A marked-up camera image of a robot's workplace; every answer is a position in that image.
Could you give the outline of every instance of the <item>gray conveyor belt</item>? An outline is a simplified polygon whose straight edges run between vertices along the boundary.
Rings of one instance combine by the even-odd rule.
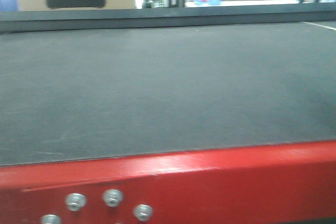
[[[335,45],[305,23],[0,35],[0,165],[336,139]]]

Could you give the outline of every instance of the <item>red metal frame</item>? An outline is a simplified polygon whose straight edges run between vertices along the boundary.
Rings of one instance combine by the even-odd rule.
[[[124,201],[107,207],[102,194]],[[71,212],[69,193],[87,205]],[[169,153],[0,168],[0,223],[139,223],[138,204],[153,207],[151,223],[261,224],[336,217],[336,141]]]

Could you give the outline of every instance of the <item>gray surface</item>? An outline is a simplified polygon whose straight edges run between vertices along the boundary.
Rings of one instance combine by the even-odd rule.
[[[335,43],[303,23],[1,35],[0,165],[336,138]]]

